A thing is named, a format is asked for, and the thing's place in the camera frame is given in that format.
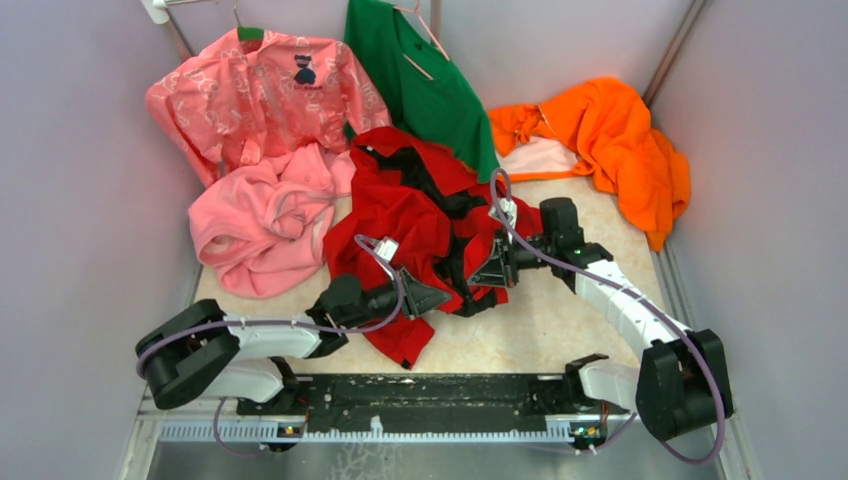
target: pink patterned shirt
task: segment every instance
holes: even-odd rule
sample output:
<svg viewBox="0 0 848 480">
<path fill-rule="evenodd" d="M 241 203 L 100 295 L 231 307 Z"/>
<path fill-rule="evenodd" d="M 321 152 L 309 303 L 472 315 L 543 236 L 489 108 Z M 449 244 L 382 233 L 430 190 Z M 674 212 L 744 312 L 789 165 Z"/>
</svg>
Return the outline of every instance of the pink patterned shirt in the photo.
<svg viewBox="0 0 848 480">
<path fill-rule="evenodd" d="M 391 125 L 388 109 L 344 43 L 232 30 L 156 82 L 147 110 L 207 187 L 242 165 L 318 142 L 346 150 L 357 133 Z"/>
</svg>

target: clothing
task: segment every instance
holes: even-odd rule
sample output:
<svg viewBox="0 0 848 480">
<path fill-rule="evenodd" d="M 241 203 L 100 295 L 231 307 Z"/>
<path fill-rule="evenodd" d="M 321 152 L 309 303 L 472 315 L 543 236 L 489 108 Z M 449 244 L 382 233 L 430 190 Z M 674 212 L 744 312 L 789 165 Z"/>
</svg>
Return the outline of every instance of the clothing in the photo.
<svg viewBox="0 0 848 480">
<path fill-rule="evenodd" d="M 350 193 L 353 164 L 311 143 L 266 157 L 211 185 L 189 208 L 197 258 L 225 290 L 278 295 L 324 264 L 322 239 L 337 196 Z"/>
<path fill-rule="evenodd" d="M 561 176 L 592 175 L 595 188 L 618 195 L 618 208 L 662 250 L 674 220 L 689 204 L 689 165 L 665 136 L 651 128 L 638 92 L 599 78 L 539 105 L 489 112 L 495 146 L 506 156 L 531 135 L 556 138 L 580 161 Z"/>
<path fill-rule="evenodd" d="M 150 87 L 145 100 L 207 187 L 309 143 L 340 153 L 345 121 L 357 132 L 391 124 L 347 45 L 267 30 L 244 42 L 230 31 Z"/>
<path fill-rule="evenodd" d="M 562 178 L 577 164 L 577 155 L 557 140 L 530 137 L 509 155 L 498 155 L 501 167 L 514 182 Z"/>
<path fill-rule="evenodd" d="M 466 282 L 489 256 L 501 227 L 488 215 L 488 185 L 478 184 L 446 148 L 392 127 L 354 138 L 351 158 L 356 165 L 353 211 L 324 238 L 332 277 L 355 274 L 366 289 L 387 282 L 386 273 L 353 242 L 353 236 L 388 236 L 399 244 L 393 266 L 406 267 L 419 281 L 450 294 L 440 310 L 470 316 L 507 301 L 505 289 L 470 287 Z M 516 229 L 523 235 L 539 233 L 538 209 L 515 200 Z M 410 368 L 432 335 L 423 319 L 401 316 L 365 336 L 389 358 Z"/>
<path fill-rule="evenodd" d="M 383 96 L 397 128 L 450 147 L 481 183 L 489 181 L 498 162 L 483 105 L 456 65 L 422 38 L 403 12 L 379 0 L 350 0 L 345 42 Z"/>
</svg>

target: pink hanger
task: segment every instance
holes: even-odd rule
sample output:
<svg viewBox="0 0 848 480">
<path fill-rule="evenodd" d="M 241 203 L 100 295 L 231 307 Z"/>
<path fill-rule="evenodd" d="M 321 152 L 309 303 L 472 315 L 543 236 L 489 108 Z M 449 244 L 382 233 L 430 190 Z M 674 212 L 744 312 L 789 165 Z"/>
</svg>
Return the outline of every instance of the pink hanger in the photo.
<svg viewBox="0 0 848 480">
<path fill-rule="evenodd" d="M 417 0 L 415 2 L 415 8 L 413 10 L 410 10 L 408 8 L 399 7 L 397 5 L 395 5 L 395 10 L 400 10 L 401 12 L 408 12 L 408 13 L 411 13 L 411 14 L 417 16 L 418 21 L 421 22 L 421 26 L 424 27 L 424 30 L 427 32 L 427 35 L 430 36 L 430 39 L 433 41 L 433 44 L 436 46 L 436 48 L 439 49 L 440 52 L 442 52 L 442 55 L 445 56 L 445 60 L 450 61 L 450 57 L 448 56 L 448 52 L 445 51 L 444 47 L 442 47 L 442 44 L 439 43 L 439 39 L 437 39 L 436 36 L 433 35 L 433 32 L 430 30 L 430 27 L 427 25 L 427 22 L 424 21 L 424 17 L 421 16 L 421 0 Z M 430 80 L 433 79 L 433 76 L 430 75 L 429 73 L 427 73 L 426 70 L 421 68 L 421 65 L 418 65 L 417 63 L 415 63 L 415 61 L 413 61 L 411 58 L 409 58 L 409 55 L 404 53 L 403 56 L 404 56 L 404 58 L 406 58 L 409 61 L 409 63 L 412 64 L 413 67 L 417 68 L 418 71 L 421 72 L 425 77 L 427 77 Z"/>
</svg>

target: pink sleeve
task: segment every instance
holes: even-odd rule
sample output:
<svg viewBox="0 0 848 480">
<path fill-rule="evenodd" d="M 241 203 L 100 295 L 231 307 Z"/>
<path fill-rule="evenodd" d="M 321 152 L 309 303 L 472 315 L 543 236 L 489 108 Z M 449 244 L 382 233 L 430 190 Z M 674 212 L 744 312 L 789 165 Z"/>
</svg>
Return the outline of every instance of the pink sleeve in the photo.
<svg viewBox="0 0 848 480">
<path fill-rule="evenodd" d="M 345 116 L 356 133 L 392 124 L 389 109 L 377 87 L 371 83 L 365 69 L 350 47 L 341 43 L 338 55 L 342 93 L 345 95 Z"/>
<path fill-rule="evenodd" d="M 203 185 L 209 187 L 220 177 L 221 145 L 197 144 L 198 136 L 189 134 L 203 128 L 205 122 L 190 106 L 190 95 L 180 88 L 181 76 L 180 71 L 171 72 L 153 84 L 145 95 L 145 105 L 165 134 L 185 153 Z"/>
</svg>

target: white wall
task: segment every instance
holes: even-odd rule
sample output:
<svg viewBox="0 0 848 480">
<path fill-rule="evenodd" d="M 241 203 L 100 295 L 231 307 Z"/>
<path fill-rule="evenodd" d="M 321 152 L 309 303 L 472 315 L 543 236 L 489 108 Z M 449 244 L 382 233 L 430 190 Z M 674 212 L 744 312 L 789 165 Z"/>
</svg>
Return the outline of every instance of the white wall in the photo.
<svg viewBox="0 0 848 480">
<path fill-rule="evenodd" d="M 768 479 L 848 478 L 848 3 L 715 2 L 655 120 L 689 155 L 671 245 Z"/>
<path fill-rule="evenodd" d="M 347 3 L 241 0 L 239 17 L 245 25 L 341 39 Z M 428 21 L 429 3 L 422 2 Z M 644 91 L 689 3 L 442 0 L 442 43 L 487 108 L 537 103 L 601 75 Z M 236 24 L 228 0 L 174 7 L 173 13 L 196 51 Z"/>
<path fill-rule="evenodd" d="M 0 6 L 0 478 L 115 478 L 137 339 L 183 306 L 199 182 L 148 118 L 138 1 Z"/>
</svg>

